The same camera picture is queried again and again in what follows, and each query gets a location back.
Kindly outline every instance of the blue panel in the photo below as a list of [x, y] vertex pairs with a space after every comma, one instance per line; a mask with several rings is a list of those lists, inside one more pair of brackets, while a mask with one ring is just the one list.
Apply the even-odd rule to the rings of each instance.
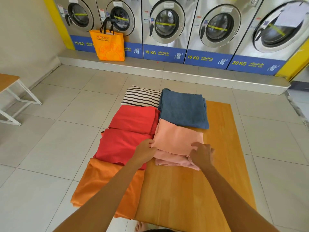
[[144, 59], [171, 63], [183, 63], [186, 49], [159, 45], [144, 45]]
[[285, 63], [284, 60], [235, 55], [227, 69], [273, 76]]
[[143, 58], [143, 44], [125, 42], [125, 55], [132, 58]]
[[184, 64], [226, 69], [232, 57], [232, 54], [188, 49]]
[[70, 35], [74, 44], [75, 50], [94, 52], [95, 48], [91, 37]]

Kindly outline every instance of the washing machine door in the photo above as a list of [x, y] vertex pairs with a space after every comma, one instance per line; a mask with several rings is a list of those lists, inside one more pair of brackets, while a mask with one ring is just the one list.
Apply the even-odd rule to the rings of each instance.
[[[301, 0], [294, 2], [308, 5], [307, 2]], [[271, 53], [282, 50], [295, 42], [298, 39], [297, 35], [303, 34], [309, 27], [308, 15], [304, 17], [303, 21], [297, 27], [276, 26], [279, 15], [283, 12], [288, 3], [270, 12], [257, 26], [253, 34], [253, 44], [258, 51]]]
[[157, 42], [168, 44], [175, 41], [183, 31], [185, 15], [176, 0], [161, 0], [150, 12], [150, 34]]
[[114, 28], [123, 33], [124, 36], [130, 35], [135, 26], [134, 14], [131, 8], [123, 1], [113, 0], [106, 7], [106, 16], [115, 19]]
[[65, 16], [69, 26], [74, 26], [80, 31], [90, 31], [93, 29], [93, 15], [83, 0], [76, 0], [68, 4], [68, 14]]
[[217, 48], [234, 38], [241, 23], [238, 9], [232, 5], [220, 5], [204, 17], [200, 26], [200, 39], [204, 45]]

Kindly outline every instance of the peach folded garment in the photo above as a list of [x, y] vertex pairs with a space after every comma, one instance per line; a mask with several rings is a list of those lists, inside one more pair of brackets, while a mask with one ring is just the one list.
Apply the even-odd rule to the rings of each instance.
[[[91, 158], [87, 168], [80, 180], [71, 203], [74, 207], [80, 207], [94, 196], [110, 179], [122, 168], [117, 164], [111, 164]], [[133, 219], [135, 217], [139, 198], [141, 195], [141, 187], [144, 181], [144, 170], [137, 170], [136, 174], [122, 197], [122, 200], [114, 215], [115, 218], [122, 217]]]
[[200, 170], [190, 159], [190, 152], [196, 147], [191, 143], [204, 144], [203, 133], [179, 127], [166, 120], [160, 119], [157, 126], [152, 147], [158, 148], [154, 157], [156, 165], [184, 166]]

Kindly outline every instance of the pink folded shirt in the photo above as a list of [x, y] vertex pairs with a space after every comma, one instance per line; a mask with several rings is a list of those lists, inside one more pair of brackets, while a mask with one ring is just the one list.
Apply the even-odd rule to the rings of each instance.
[[190, 159], [190, 152], [196, 147], [191, 143], [204, 144], [203, 133], [179, 127], [166, 120], [160, 119], [154, 135], [152, 147], [158, 148], [154, 157], [156, 165], [184, 166], [200, 170]]

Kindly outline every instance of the orange shopping bag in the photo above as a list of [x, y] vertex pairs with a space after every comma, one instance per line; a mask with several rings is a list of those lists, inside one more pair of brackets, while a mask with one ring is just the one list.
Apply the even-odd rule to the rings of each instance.
[[[112, 24], [110, 32], [106, 32], [108, 21]], [[108, 17], [104, 20], [100, 30], [90, 30], [89, 32], [99, 60], [124, 61], [125, 46], [123, 34], [114, 32], [113, 22], [115, 22], [115, 20]]]

